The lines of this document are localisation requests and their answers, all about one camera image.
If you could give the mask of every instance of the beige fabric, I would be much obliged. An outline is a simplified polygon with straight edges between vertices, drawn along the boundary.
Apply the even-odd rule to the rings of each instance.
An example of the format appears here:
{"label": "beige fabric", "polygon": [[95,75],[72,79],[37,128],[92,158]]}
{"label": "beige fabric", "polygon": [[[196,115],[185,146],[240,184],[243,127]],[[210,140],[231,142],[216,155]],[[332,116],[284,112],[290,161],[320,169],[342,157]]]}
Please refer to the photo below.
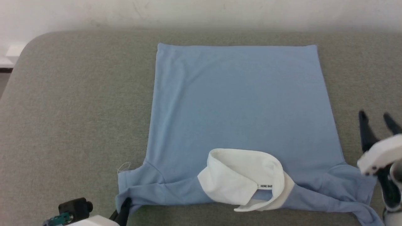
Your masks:
{"label": "beige fabric", "polygon": [[[317,44],[345,158],[361,155],[357,113],[380,138],[389,111],[402,123],[402,35],[195,31],[51,33],[22,52],[0,100],[0,225],[39,225],[85,197],[115,209],[116,169],[144,160],[158,42],[174,45]],[[381,212],[377,189],[372,206]],[[129,225],[359,225],[351,214],[236,213],[233,206],[140,208]]]}

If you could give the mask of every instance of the white collar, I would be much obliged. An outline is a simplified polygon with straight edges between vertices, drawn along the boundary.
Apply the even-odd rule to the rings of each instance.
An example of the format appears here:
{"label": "white collar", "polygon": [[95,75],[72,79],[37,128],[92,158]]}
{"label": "white collar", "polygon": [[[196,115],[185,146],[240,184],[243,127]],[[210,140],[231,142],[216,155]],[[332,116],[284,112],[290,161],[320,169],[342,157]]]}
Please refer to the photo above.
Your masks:
{"label": "white collar", "polygon": [[[281,163],[270,154],[216,148],[209,152],[207,167],[200,172],[198,180],[211,199],[241,205],[235,211],[245,212],[266,209],[276,200],[285,188],[284,174]],[[272,198],[251,200],[257,189],[272,189]]]}

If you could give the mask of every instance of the garment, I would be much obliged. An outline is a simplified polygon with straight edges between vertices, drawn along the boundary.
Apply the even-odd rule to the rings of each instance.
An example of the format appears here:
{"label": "garment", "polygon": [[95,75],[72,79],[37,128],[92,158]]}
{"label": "garment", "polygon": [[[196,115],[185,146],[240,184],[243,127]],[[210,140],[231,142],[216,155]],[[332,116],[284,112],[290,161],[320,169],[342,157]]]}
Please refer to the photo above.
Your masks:
{"label": "garment", "polygon": [[[224,150],[224,157],[214,158],[211,150]],[[252,192],[232,180],[232,186],[239,183],[238,192],[247,191],[244,199],[209,193],[205,186],[209,163],[244,165],[227,160],[239,155],[235,150],[269,154],[281,165],[288,186],[279,194]],[[212,172],[211,177],[221,171]],[[314,45],[159,44],[146,158],[143,166],[118,177],[118,210],[130,196],[135,205],[131,211],[140,205],[219,201],[241,205],[237,211],[353,212],[362,225],[382,224],[368,206],[375,179],[362,176],[343,158]],[[272,203],[258,206],[260,200],[273,198]]]}

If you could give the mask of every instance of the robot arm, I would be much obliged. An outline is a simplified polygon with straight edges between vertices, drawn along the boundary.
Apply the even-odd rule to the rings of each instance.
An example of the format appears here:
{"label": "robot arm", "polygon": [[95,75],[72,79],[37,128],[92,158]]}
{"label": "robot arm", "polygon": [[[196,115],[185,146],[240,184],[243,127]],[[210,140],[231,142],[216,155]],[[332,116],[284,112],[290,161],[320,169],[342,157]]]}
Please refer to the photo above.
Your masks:
{"label": "robot arm", "polygon": [[364,111],[359,112],[360,137],[363,150],[357,161],[362,174],[376,176],[382,189],[386,226],[402,225],[402,128],[388,114],[384,121],[393,136],[378,140],[372,132]]}

